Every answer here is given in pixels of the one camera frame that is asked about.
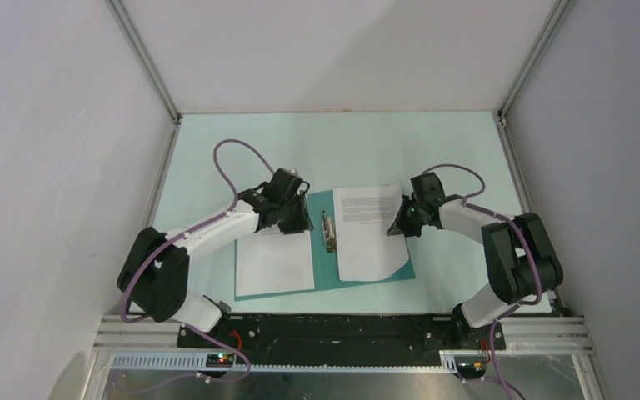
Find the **white paper sheet stack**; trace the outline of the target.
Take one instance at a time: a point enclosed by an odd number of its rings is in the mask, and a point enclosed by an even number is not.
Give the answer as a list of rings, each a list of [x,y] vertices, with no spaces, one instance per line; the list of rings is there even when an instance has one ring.
[[[332,197],[342,281],[382,281],[409,262],[405,237],[388,235],[402,201],[399,184],[336,187]]]

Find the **teal plastic folder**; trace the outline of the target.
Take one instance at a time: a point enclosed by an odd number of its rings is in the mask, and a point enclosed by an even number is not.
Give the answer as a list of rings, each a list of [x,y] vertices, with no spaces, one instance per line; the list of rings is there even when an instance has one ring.
[[[327,291],[340,288],[350,288],[361,285],[394,282],[402,280],[410,280],[416,277],[413,263],[411,258],[409,262],[399,269],[391,277],[376,282],[349,282],[342,281],[338,274],[338,255],[337,253],[327,253],[323,242],[323,223],[321,217],[321,211],[325,209],[334,219],[334,206],[333,206],[333,190],[325,192],[315,192],[307,195],[307,208],[309,216],[312,221],[313,230],[309,231],[312,239],[312,260],[315,278],[315,288],[310,291],[302,292],[287,292],[283,294],[266,296],[266,297],[247,297],[242,299],[234,298],[236,301],[246,301],[257,298],[269,298],[283,295],[290,295],[296,293],[308,293],[317,291]]]

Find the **printed white paper sheet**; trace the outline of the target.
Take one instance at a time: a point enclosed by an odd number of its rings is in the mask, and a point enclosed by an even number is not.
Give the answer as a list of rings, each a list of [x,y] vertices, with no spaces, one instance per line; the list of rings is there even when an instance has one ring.
[[[235,298],[266,297],[315,288],[309,231],[273,227],[236,241]]]

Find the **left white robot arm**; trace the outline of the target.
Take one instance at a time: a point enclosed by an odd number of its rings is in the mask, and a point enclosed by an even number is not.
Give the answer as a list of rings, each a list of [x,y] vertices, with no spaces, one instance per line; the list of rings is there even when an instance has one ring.
[[[295,171],[279,168],[269,181],[233,192],[228,206],[199,222],[168,232],[144,228],[117,277],[123,303],[138,305],[145,318],[157,323],[173,320],[196,328],[208,346],[222,346],[230,336],[230,325],[223,319],[227,311],[189,291],[191,261],[266,228],[278,228],[285,235],[312,230],[309,188]]]

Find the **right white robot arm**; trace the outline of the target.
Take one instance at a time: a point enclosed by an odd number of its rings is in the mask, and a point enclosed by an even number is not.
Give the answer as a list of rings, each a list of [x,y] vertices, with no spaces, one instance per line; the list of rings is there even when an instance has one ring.
[[[563,268],[543,220],[534,212],[515,216],[445,193],[435,172],[411,179],[387,235],[419,237],[425,227],[460,233],[483,247],[487,284],[452,311],[447,338],[473,348],[491,337],[500,318],[541,302],[563,283]]]

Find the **metal folder clip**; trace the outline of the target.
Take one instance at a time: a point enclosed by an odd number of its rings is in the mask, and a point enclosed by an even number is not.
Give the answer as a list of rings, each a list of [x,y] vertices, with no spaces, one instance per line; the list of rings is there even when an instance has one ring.
[[[323,209],[321,211],[322,217],[322,234],[324,247],[327,253],[337,252],[337,232],[333,217]]]

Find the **right controller board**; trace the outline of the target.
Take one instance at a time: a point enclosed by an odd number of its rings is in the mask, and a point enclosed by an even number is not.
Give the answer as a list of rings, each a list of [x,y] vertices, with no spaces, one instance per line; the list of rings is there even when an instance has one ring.
[[[460,380],[482,380],[488,370],[488,364],[483,362],[458,362],[455,376]]]

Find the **controller board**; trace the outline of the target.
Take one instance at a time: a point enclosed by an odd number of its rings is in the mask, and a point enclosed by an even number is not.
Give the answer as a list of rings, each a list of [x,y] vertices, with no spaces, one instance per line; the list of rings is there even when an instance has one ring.
[[[236,356],[233,353],[209,353],[205,359],[206,368],[231,368],[235,365]]]
[[[455,376],[460,380],[482,380],[488,370],[488,364],[483,362],[458,362]]]

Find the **left controller board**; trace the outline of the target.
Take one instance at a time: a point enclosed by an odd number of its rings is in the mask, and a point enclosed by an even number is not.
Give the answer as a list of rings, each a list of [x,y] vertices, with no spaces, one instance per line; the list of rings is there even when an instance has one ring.
[[[236,356],[233,353],[209,353],[205,359],[206,368],[231,368],[235,365]]]

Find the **aluminium front frame rail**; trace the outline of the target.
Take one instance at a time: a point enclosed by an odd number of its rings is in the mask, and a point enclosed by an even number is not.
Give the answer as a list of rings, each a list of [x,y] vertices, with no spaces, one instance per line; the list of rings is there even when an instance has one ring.
[[[93,353],[124,357],[124,367],[179,370],[206,366],[214,349],[177,346],[179,324],[145,319],[128,324],[118,316],[102,318]],[[501,339],[506,356],[571,356],[574,360],[595,354],[593,340],[582,317],[509,317],[502,321]]]

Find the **aluminium frame left post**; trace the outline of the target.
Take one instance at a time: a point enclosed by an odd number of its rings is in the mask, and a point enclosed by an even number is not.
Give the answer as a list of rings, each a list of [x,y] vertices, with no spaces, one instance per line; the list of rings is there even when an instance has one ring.
[[[175,105],[173,97],[163,80],[163,76],[160,74],[152,55],[148,51],[127,6],[124,1],[121,0],[107,0],[106,4],[167,115],[173,124],[178,125],[182,119],[181,113]]]

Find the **aluminium frame post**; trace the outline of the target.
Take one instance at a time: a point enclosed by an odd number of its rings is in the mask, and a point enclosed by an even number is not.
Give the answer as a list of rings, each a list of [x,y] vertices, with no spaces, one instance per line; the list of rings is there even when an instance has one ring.
[[[575,1],[573,0],[557,0],[554,3],[544,24],[540,28],[536,39],[528,50],[527,56],[517,72],[517,76],[514,78],[512,84],[507,90],[506,96],[497,110],[497,115],[500,120],[508,117],[508,114],[513,109],[513,106],[528,83],[528,80],[543,59],[551,42],[557,35],[558,30],[563,25],[574,4]]]
[[[160,74],[152,55],[148,51],[127,6],[124,1],[121,0],[107,0],[106,4],[167,115],[173,124],[178,125],[182,119],[181,113],[175,105],[173,97],[163,80],[163,76]]]

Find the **aluminium frame right post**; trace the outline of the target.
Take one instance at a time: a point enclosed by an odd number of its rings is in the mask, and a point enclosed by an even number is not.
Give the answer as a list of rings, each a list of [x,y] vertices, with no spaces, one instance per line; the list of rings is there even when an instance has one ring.
[[[554,3],[544,24],[540,28],[536,39],[528,50],[527,56],[517,72],[517,76],[514,78],[512,84],[507,90],[506,96],[497,110],[497,115],[500,120],[508,117],[508,114],[513,109],[513,106],[528,83],[528,80],[543,59],[551,42],[557,35],[558,30],[563,25],[574,4],[575,1],[573,0],[557,0]]]

